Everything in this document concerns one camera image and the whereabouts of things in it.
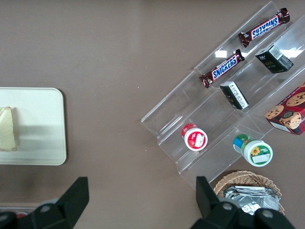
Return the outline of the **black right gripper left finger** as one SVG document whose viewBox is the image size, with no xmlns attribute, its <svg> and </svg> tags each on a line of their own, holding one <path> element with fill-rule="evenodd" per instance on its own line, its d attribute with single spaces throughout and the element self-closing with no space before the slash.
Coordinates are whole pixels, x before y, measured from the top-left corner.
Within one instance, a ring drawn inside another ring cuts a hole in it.
<svg viewBox="0 0 305 229">
<path fill-rule="evenodd" d="M 79 177 L 59 198 L 38 207 L 0 207 L 2 229 L 72 229 L 89 202 L 87 177 Z"/>
</svg>

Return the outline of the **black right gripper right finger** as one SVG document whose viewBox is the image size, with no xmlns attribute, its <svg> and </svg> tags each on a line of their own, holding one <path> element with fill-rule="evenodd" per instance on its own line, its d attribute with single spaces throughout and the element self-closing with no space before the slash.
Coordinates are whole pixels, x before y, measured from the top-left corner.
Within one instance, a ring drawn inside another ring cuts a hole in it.
<svg viewBox="0 0 305 229">
<path fill-rule="evenodd" d="M 193 229 L 293 229 L 293 224 L 279 211 L 258 209 L 254 215 L 233 203 L 220 201 L 206 177 L 196 178 L 196 201 L 202 217 Z"/>
</svg>

